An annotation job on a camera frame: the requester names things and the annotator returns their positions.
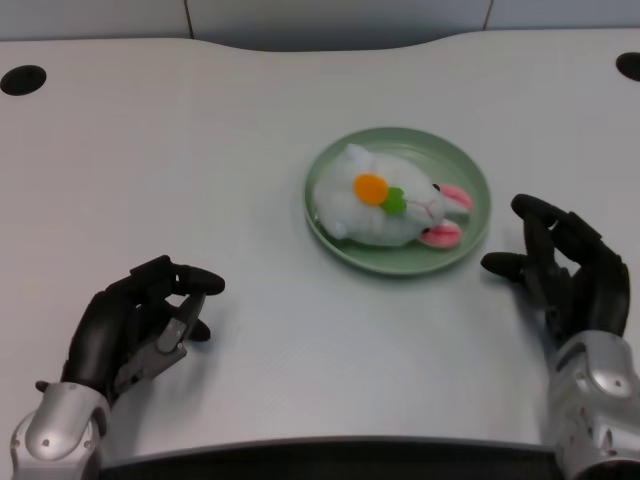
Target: plush bunny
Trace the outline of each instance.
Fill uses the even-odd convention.
[[[314,190],[317,218],[336,239],[397,247],[412,240],[453,248],[460,227],[447,213],[468,213],[471,197],[435,185],[413,163],[349,144],[322,172]]]

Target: plate rim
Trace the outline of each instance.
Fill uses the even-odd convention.
[[[445,261],[443,261],[443,263],[435,266],[435,267],[423,267],[423,268],[417,268],[414,270],[408,270],[408,271],[394,271],[394,270],[388,270],[385,268],[381,268],[381,267],[376,267],[376,266],[372,266],[369,263],[366,262],[362,262],[356,258],[353,258],[352,256],[346,254],[344,251],[340,250],[338,247],[336,247],[333,243],[331,243],[326,237],[325,235],[323,235],[323,233],[318,229],[318,226],[316,225],[316,222],[314,221],[314,219],[311,216],[311,212],[309,212],[309,208],[307,205],[307,186],[309,183],[309,176],[311,175],[311,172],[313,171],[314,167],[316,166],[316,163],[318,162],[318,160],[322,157],[322,155],[329,150],[330,148],[332,148],[335,144],[343,141],[346,138],[352,137],[354,135],[357,135],[359,133],[364,133],[364,132],[371,132],[371,131],[375,131],[375,130],[405,130],[407,132],[412,132],[412,133],[418,133],[420,135],[429,135],[432,137],[435,137],[445,143],[448,143],[449,145],[451,145],[453,148],[455,148],[456,150],[459,150],[460,152],[462,152],[462,154],[464,154],[470,161],[471,163],[475,166],[476,170],[478,171],[478,173],[480,174],[480,178],[482,179],[482,182],[484,183],[484,186],[486,187],[486,191],[487,191],[487,200],[488,200],[488,205],[487,205],[487,221],[484,223],[484,225],[482,225],[482,228],[480,230],[480,232],[478,233],[478,235],[476,236],[476,238],[474,238],[470,243],[468,243],[465,246],[465,249],[462,251],[462,253],[458,256],[449,258]],[[371,127],[371,128],[365,128],[362,130],[357,130],[355,132],[351,132],[348,133],[346,135],[343,135],[342,137],[338,138],[337,140],[331,142],[329,145],[327,145],[325,148],[323,148],[313,159],[313,162],[311,162],[311,166],[309,167],[309,169],[307,170],[307,174],[305,175],[305,180],[304,180],[304,185],[303,185],[303,203],[304,203],[304,214],[305,214],[305,218],[307,219],[307,224],[309,225],[309,227],[311,227],[311,230],[313,230],[313,233],[315,234],[316,238],[318,238],[325,247],[327,247],[334,255],[338,256],[341,260],[343,260],[344,262],[351,264],[353,266],[356,266],[360,269],[369,271],[369,272],[374,272],[374,273],[378,273],[378,274],[382,274],[382,275],[387,275],[387,276],[396,276],[396,277],[406,277],[406,276],[415,276],[415,275],[425,275],[427,273],[433,273],[436,272],[438,270],[442,270],[460,260],[462,260],[463,258],[469,256],[478,246],[479,244],[485,239],[487,232],[489,231],[489,224],[491,223],[491,211],[492,211],[492,200],[491,200],[491,189],[489,188],[489,182],[487,182],[487,178],[484,175],[484,172],[482,171],[482,169],[478,166],[478,164],[473,160],[473,158],[466,152],[464,151],[462,148],[460,148],[458,145],[456,145],[455,143],[447,140],[446,138],[443,138],[439,135],[436,135],[434,133],[428,132],[426,130],[418,130],[416,128],[410,128],[410,127],[399,127],[399,126],[386,126],[386,127]]]

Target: robotic hand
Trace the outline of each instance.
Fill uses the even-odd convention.
[[[482,266],[522,284],[544,307],[558,351],[548,412],[556,459],[567,480],[640,476],[640,381],[622,335],[629,273],[575,213],[528,195],[511,204],[524,220],[526,255],[490,253]],[[555,262],[558,249],[580,265]]]
[[[224,290],[222,278],[167,256],[130,273],[89,303],[60,382],[36,384],[42,402],[11,441],[14,480],[98,478],[98,447],[117,398],[184,358],[185,340],[209,340],[198,315],[207,295]],[[187,297],[174,307],[165,300],[172,294]]]

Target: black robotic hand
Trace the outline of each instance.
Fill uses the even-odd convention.
[[[71,341],[62,382],[85,385],[113,405],[138,380],[154,378],[186,355],[184,340],[210,338],[198,319],[207,295],[224,290],[218,275],[158,257],[97,293]],[[186,295],[179,306],[166,301]],[[44,391],[46,382],[36,387]]]
[[[529,195],[516,195],[513,211],[524,221],[526,255],[489,253],[482,266],[524,285],[542,303],[547,330],[560,348],[585,330],[622,337],[630,302],[629,273],[601,235],[573,212]],[[555,249],[580,265],[571,276]]]

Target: table surface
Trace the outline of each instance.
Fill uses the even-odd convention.
[[[226,279],[202,315],[213,341],[116,404],[107,463],[318,435],[539,443],[539,316],[479,261],[523,250],[509,208],[523,192],[578,212],[640,275],[640,84],[615,68],[638,38],[487,32],[331,53],[0,44],[0,72],[48,74],[32,95],[0,95],[1,437],[38,405],[34,382],[59,378],[93,293],[166,253]],[[371,276],[306,226],[314,156],[376,126],[440,135],[484,171],[490,231],[455,267]],[[8,472],[8,449],[0,462]]]

